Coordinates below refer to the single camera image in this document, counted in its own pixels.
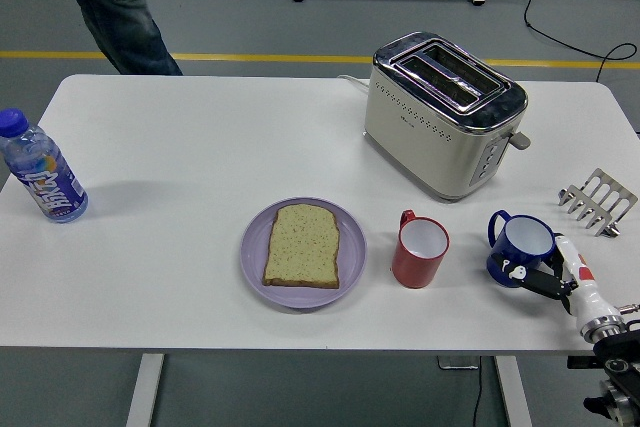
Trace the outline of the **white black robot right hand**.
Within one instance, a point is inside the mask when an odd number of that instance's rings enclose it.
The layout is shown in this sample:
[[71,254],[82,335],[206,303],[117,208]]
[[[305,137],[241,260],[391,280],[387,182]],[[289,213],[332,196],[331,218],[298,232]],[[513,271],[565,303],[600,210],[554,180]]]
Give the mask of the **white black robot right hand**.
[[600,295],[586,261],[566,236],[556,236],[555,249],[545,263],[550,272],[527,268],[493,253],[488,258],[488,271],[495,280],[507,280],[517,288],[561,302],[588,343],[626,331],[620,309]]

